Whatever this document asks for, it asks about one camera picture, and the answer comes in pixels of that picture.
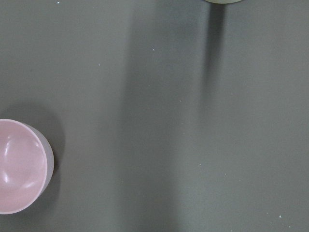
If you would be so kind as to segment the green bowl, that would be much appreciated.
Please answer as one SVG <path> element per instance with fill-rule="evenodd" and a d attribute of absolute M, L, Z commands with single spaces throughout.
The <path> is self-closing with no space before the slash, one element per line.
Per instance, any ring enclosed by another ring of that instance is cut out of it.
<path fill-rule="evenodd" d="M 232 4 L 237 3 L 242 0 L 205 0 L 206 2 L 214 3 L 214 4 Z"/>

